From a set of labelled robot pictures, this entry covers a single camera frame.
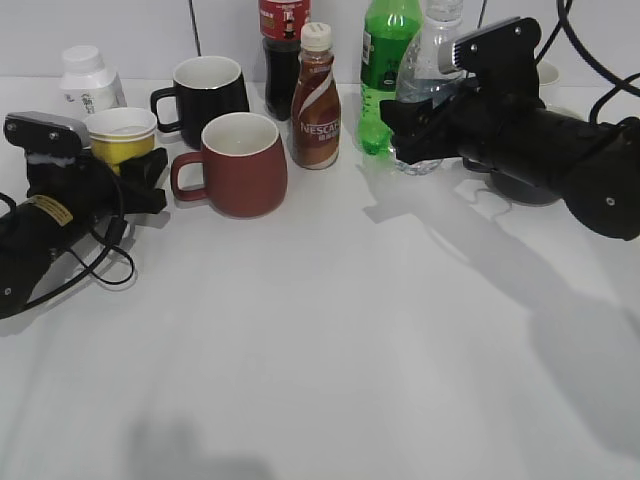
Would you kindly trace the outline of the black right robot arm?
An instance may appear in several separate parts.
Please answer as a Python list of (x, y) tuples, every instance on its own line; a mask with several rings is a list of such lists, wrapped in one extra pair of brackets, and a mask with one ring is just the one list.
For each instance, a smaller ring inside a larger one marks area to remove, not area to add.
[(591, 124), (536, 96), (495, 93), (469, 79), (439, 105), (383, 100), (398, 158), (466, 157), (481, 169), (560, 197), (593, 232), (639, 236), (639, 120)]

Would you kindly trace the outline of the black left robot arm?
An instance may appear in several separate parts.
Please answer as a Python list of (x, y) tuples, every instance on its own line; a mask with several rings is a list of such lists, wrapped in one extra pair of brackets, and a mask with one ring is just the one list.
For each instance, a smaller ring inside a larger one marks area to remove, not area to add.
[[(1, 317), (34, 308), (88, 276), (119, 249), (127, 215), (166, 208), (165, 191), (156, 184), (167, 165), (164, 148), (125, 161), (118, 172), (90, 153), (64, 165), (29, 163), (27, 199), (1, 217)], [(88, 234), (103, 251), (66, 284), (33, 300), (52, 264)]]

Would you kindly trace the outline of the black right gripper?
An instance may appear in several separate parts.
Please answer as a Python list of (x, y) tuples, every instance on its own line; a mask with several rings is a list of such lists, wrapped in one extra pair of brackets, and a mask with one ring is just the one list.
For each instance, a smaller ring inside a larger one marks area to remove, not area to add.
[(380, 102), (396, 158), (407, 165), (456, 156), (485, 165), (546, 165), (548, 147), (537, 130), (548, 117), (544, 110), (536, 74), (465, 80), (438, 105)]

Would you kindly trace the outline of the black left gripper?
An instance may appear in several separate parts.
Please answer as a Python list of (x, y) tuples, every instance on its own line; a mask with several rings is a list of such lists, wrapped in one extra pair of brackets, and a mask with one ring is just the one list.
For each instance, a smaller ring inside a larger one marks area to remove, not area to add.
[(29, 182), (26, 225), (79, 225), (104, 215), (157, 214), (167, 205), (157, 184), (168, 165), (165, 148), (126, 160), (117, 174), (85, 150), (71, 159), (25, 153)]

